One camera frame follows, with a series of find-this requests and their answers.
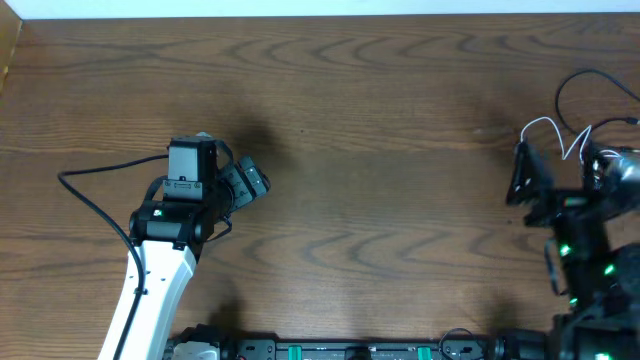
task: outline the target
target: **white wall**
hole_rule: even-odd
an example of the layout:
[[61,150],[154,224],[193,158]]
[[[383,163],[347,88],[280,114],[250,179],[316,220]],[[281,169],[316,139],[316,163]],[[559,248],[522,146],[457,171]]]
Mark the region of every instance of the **white wall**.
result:
[[5,0],[23,19],[640,12],[640,0]]

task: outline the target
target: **green light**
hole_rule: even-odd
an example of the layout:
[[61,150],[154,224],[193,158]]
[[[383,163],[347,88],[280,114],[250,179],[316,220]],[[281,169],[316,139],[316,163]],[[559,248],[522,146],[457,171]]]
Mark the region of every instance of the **green light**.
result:
[[616,271],[616,267],[615,267],[615,266],[613,266],[613,264],[609,264],[609,266],[607,266],[607,267],[604,269],[604,274],[605,274],[605,275],[611,275],[611,274],[613,274],[615,271]]
[[567,256],[571,252],[569,245],[562,245],[560,247],[560,256]]
[[611,355],[607,354],[607,353],[598,353],[596,354],[596,360],[613,360],[613,358],[611,357]]

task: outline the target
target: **wooden table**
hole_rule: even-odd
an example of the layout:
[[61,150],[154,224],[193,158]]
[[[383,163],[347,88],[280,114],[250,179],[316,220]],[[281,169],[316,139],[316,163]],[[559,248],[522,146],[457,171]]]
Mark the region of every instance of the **wooden table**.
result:
[[[640,91],[640,16],[32,21],[0,105],[0,357],[95,358],[126,248],[57,182],[63,169],[162,153],[206,131],[269,175],[267,197],[207,246],[173,329],[283,338],[545,330],[565,312],[550,231],[508,208],[512,149],[577,68]],[[606,80],[562,97],[584,128],[638,116]],[[640,145],[612,124],[595,136]],[[554,130],[531,128],[564,185]],[[127,226],[165,161],[73,183]],[[609,226],[637,240],[637,215]]]

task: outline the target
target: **wood grain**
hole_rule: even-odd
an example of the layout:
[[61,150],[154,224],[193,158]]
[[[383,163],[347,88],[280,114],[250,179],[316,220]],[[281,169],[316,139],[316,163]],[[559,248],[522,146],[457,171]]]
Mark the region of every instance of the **wood grain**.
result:
[[[640,83],[638,15],[33,21],[0,106],[0,357],[95,358],[125,247],[55,180],[207,131],[250,154],[271,193],[206,247],[174,323],[283,338],[548,329],[550,232],[507,208],[512,148],[576,68]],[[604,80],[566,88],[576,127],[639,104]],[[549,126],[529,136],[561,184]],[[612,124],[603,141],[640,145]],[[127,224],[160,161],[73,179]],[[637,215],[610,226],[637,240]]]

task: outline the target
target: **cardboard edge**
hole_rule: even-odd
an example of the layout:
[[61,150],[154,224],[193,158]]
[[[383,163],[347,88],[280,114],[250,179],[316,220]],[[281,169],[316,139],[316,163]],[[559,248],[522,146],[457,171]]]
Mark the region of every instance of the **cardboard edge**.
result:
[[4,0],[0,0],[0,94],[9,73],[9,64],[16,51],[16,43],[22,29],[22,19]]

